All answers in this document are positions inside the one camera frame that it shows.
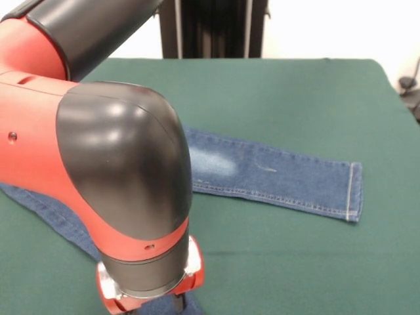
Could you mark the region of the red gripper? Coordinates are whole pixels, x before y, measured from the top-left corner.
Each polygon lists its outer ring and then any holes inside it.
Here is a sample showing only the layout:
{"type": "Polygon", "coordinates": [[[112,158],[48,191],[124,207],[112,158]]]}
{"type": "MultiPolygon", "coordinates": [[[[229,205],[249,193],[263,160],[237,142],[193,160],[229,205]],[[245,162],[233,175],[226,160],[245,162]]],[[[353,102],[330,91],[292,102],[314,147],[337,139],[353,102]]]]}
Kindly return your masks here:
{"type": "Polygon", "coordinates": [[[136,312],[168,296],[181,314],[188,306],[186,293],[204,282],[203,255],[191,235],[181,236],[166,252],[143,261],[123,261],[104,253],[101,257],[96,282],[110,312],[136,312]]]}

